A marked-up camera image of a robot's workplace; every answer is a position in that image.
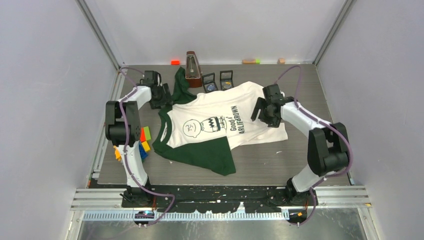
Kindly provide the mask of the green and white t-shirt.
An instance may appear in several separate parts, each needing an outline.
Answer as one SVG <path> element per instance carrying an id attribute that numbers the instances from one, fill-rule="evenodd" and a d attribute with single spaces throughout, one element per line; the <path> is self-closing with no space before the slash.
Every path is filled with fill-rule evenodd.
<path id="1" fill-rule="evenodd" d="M 284 124 L 273 128 L 251 120 L 264 96 L 261 85 L 247 81 L 228 90 L 192 94 L 185 74 L 184 68 L 177 70 L 173 103 L 158 113 L 161 127 L 152 146 L 161 157 L 227 176 L 236 172 L 232 149 L 288 139 Z"/>

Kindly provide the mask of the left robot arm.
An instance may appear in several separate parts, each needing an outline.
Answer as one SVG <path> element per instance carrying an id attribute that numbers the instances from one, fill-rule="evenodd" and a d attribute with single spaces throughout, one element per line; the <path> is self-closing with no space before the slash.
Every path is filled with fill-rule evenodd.
<path id="1" fill-rule="evenodd" d="M 105 105 L 105 137 L 118 150 L 126 173 L 123 202 L 143 207 L 154 198 L 139 148 L 142 135 L 139 110 L 146 103 L 151 109 L 172 103 L 168 85 L 154 70 L 143 73 L 140 82 L 134 83 L 129 93 Z"/>

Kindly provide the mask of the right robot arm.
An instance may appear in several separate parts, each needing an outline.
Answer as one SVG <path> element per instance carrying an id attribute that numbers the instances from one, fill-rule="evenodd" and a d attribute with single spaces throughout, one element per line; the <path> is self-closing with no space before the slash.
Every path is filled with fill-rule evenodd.
<path id="1" fill-rule="evenodd" d="M 262 89 L 253 109 L 251 120 L 260 120 L 269 128 L 279 128 L 288 122 L 307 139 L 307 165 L 287 182 L 284 190 L 286 203 L 298 196 L 307 196 L 310 190 L 327 177 L 348 171 L 353 157 L 346 126 L 318 118 L 301 106 L 292 96 L 284 96 L 277 84 Z"/>

